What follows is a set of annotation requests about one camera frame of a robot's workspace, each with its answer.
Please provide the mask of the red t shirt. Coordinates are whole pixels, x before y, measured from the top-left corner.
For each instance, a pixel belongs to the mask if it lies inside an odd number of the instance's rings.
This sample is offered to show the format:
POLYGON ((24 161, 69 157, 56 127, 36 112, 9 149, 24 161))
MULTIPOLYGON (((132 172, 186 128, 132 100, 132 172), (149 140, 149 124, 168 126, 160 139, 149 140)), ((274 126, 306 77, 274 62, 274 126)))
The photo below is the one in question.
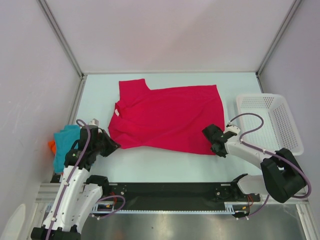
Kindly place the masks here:
POLYGON ((122 149, 153 147, 212 155, 202 133, 214 124, 225 128, 217 85, 149 89, 145 79, 120 81, 108 131, 122 149))

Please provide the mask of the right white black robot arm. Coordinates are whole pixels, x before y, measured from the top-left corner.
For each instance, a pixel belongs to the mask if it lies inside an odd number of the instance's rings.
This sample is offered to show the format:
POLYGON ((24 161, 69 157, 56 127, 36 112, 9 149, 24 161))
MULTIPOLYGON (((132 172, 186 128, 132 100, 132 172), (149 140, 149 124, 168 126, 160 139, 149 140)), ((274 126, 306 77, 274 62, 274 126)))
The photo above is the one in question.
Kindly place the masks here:
POLYGON ((222 131, 211 124, 202 130, 211 144, 211 151, 225 158, 236 156, 261 170, 261 175, 240 177, 230 188, 231 196, 242 201, 248 194, 269 195, 279 203, 290 198, 307 198, 311 194, 311 184, 292 152, 282 148, 271 152, 251 145, 240 139, 240 129, 235 125, 222 131))

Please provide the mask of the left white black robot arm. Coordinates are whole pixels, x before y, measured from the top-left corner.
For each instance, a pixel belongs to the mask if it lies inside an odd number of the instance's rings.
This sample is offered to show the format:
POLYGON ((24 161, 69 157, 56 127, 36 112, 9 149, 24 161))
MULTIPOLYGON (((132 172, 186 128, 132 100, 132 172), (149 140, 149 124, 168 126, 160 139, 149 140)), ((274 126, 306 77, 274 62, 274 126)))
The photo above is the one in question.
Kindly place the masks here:
POLYGON ((115 212, 120 198, 112 191, 106 176, 90 173, 97 156, 107 157, 120 146, 97 125, 81 128, 80 137, 65 155, 62 180, 52 207, 40 227, 34 227, 33 240, 79 240, 93 207, 110 200, 107 209, 115 212))

